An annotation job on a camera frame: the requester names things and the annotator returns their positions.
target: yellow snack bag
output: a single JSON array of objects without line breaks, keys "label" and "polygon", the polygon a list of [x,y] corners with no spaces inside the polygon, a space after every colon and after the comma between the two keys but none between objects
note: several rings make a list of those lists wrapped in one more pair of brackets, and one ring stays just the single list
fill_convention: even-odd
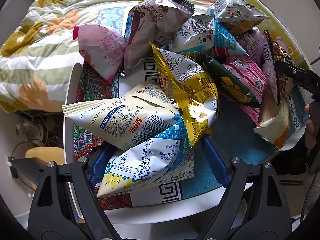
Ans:
[{"label": "yellow snack bag", "polygon": [[151,42],[160,85],[178,104],[191,148],[209,130],[218,114],[219,97],[213,79],[190,57],[157,48]]}]

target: nutrition facts label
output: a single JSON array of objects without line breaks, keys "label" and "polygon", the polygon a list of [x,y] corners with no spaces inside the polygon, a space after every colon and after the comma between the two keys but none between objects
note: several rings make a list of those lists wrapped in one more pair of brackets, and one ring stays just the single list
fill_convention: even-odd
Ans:
[{"label": "nutrition facts label", "polygon": [[185,82],[197,73],[203,72],[202,68],[185,55],[160,49],[168,67],[179,83]]},{"label": "nutrition facts label", "polygon": [[174,138],[180,138],[180,131],[165,132],[170,132],[168,139],[151,138],[127,150],[111,163],[110,172],[132,179],[151,179],[165,173],[177,157],[180,140]]}]

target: red logo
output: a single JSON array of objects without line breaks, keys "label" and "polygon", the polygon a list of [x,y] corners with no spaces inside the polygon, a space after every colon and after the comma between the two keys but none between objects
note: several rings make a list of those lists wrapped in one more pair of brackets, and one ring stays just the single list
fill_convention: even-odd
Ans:
[{"label": "red logo", "polygon": [[144,92],[146,92],[145,89],[141,89],[141,90],[136,91],[136,93],[144,93]]}]

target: brown snack bag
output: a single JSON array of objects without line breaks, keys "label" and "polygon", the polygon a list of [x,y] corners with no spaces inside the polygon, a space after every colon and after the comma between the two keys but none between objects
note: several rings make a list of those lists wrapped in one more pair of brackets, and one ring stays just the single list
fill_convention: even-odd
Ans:
[{"label": "brown snack bag", "polygon": [[152,54],[148,41],[162,46],[193,15],[195,7],[187,0],[148,0],[129,11],[124,53],[124,72],[128,74],[142,57]]}]

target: floral blanket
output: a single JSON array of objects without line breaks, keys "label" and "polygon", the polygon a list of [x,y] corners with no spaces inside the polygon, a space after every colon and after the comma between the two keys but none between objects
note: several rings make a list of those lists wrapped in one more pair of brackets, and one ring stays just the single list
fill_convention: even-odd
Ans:
[{"label": "floral blanket", "polygon": [[[61,111],[75,63],[83,62],[73,27],[94,23],[106,8],[144,0],[36,0],[0,50],[0,106],[8,113]],[[205,12],[216,0],[189,0]]]}]

